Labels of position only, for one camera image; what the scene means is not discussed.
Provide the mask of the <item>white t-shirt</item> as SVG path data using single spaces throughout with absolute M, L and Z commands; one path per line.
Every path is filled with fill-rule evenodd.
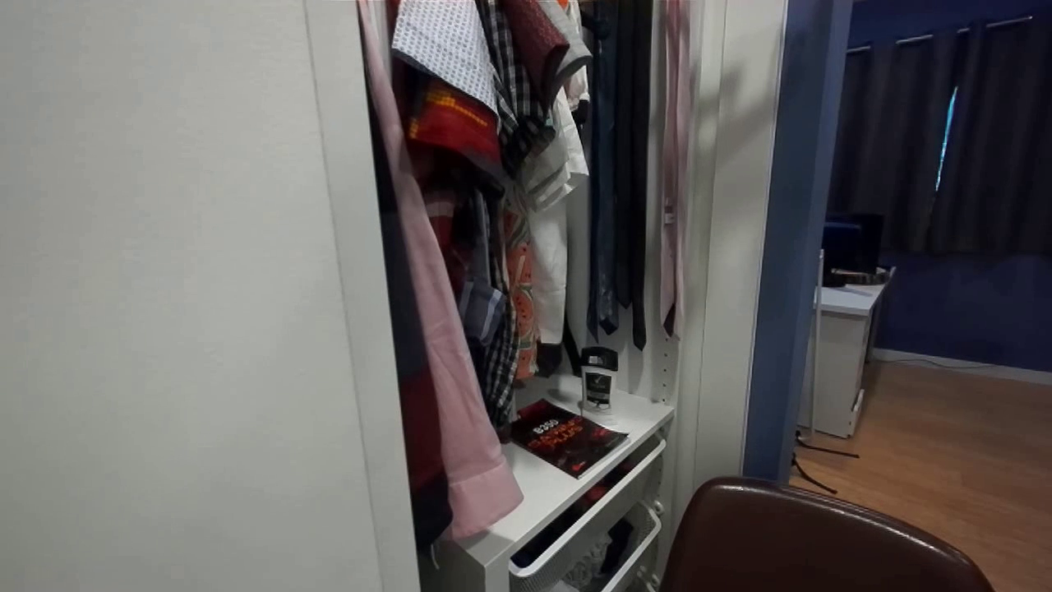
M 537 341 L 558 345 L 570 314 L 570 208 L 572 195 L 589 180 L 583 133 L 572 110 L 589 94 L 584 62 L 591 54 L 583 41 L 576 0 L 538 0 L 555 30 L 570 41 L 570 54 L 555 68 L 555 99 L 548 110 L 551 142 L 531 161 L 531 234 L 537 251 L 532 307 Z

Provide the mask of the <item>white wardrobe door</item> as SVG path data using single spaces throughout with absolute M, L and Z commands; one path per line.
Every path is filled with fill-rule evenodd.
M 0 592 L 419 592 L 352 0 L 0 0 Z

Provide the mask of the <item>white cabinet far room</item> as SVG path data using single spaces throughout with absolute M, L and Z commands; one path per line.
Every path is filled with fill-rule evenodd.
M 886 282 L 823 287 L 811 329 L 809 399 L 800 422 L 809 432 L 851 436 L 866 406 L 866 365 Z

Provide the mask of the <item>brown leather chair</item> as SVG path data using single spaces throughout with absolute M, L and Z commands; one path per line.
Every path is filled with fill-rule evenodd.
M 939 536 L 888 512 L 742 477 L 706 481 L 661 592 L 993 592 Z

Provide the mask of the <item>dark red book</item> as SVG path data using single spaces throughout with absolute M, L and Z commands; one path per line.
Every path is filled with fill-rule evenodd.
M 572 415 L 551 403 L 525 406 L 509 424 L 509 436 L 570 477 L 583 477 L 625 440 L 623 432 L 610 432 L 591 417 Z

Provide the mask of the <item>black white checked shirt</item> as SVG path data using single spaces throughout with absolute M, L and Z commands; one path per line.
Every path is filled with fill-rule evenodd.
M 488 30 L 488 46 L 489 46 L 489 62 L 492 62 L 492 82 L 496 82 L 496 138 L 500 138 L 500 154 L 503 154 L 503 180 L 500 195 L 492 197 L 496 208 L 496 253 L 492 253 L 492 270 L 496 282 L 505 295 L 505 314 L 500 318 L 496 331 L 496 358 L 488 370 L 488 410 L 492 422 L 509 422 L 513 417 L 513 389 L 523 385 L 513 377 L 516 370 L 516 321 L 513 321 L 513 303 L 505 291 L 505 247 L 503 247 L 503 214 L 516 212 L 525 216 L 525 202 L 523 202 L 523 164 L 537 142 L 547 133 L 544 110 L 532 101 L 531 75 L 523 60 L 516 55 L 516 41 L 513 41 L 513 23 L 505 12 L 505 0 L 477 0 L 483 30 Z

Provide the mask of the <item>watermelon print shirt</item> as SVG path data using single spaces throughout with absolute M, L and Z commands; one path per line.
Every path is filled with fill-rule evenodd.
M 516 212 L 503 214 L 503 247 L 505 247 L 505 291 L 509 291 L 513 321 L 516 321 L 513 377 L 531 382 L 538 372 L 538 363 L 537 363 L 538 314 L 532 301 L 537 251 L 531 237 L 531 221 Z

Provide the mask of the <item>pale pink hanging shirt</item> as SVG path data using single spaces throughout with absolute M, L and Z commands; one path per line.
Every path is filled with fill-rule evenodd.
M 690 115 L 690 11 L 661 0 L 661 325 L 676 336 L 684 314 L 684 164 Z

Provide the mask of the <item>dark curtains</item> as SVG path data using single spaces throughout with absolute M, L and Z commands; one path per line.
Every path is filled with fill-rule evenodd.
M 1050 258 L 1052 21 L 851 51 L 830 212 L 886 253 Z

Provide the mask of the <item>red orange garment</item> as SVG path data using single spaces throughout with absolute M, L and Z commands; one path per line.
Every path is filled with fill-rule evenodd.
M 405 130 L 414 154 L 466 164 L 492 183 L 503 180 L 496 115 L 466 91 L 425 75 L 405 94 Z

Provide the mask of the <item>white drawer unit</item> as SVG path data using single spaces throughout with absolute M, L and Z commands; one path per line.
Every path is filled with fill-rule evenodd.
M 488 532 L 444 543 L 425 558 L 425 592 L 627 592 L 658 587 L 653 558 L 668 532 L 661 477 L 673 409 L 634 392 L 615 392 L 610 409 L 583 403 L 572 374 L 544 377 L 516 392 L 516 417 L 532 403 L 584 415 L 625 440 L 570 477 L 513 436 L 503 453 L 523 502 Z

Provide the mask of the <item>dark hanging trousers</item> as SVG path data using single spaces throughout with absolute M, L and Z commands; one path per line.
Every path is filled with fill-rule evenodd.
M 649 234 L 649 101 L 653 0 L 591 0 L 591 263 L 589 329 L 625 329 L 634 349 L 643 329 Z

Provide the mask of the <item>white dotted shirt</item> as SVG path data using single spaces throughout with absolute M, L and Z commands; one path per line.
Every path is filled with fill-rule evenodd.
M 401 0 L 390 51 L 483 110 L 496 110 L 492 62 L 477 0 Z

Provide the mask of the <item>pink striped shirt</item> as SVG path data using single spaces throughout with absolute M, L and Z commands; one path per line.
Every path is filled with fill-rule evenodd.
M 396 180 L 396 208 L 408 239 L 408 274 L 436 399 L 440 468 L 451 486 L 446 532 L 455 541 L 469 541 L 513 512 L 523 502 L 523 490 L 505 463 L 477 385 L 477 370 L 446 280 L 446 263 L 440 258 L 440 242 L 435 237 L 401 130 L 388 43 L 372 23 L 372 3 L 375 0 L 355 0 L 355 11 L 366 43 L 368 94 L 377 111 L 377 138 Z

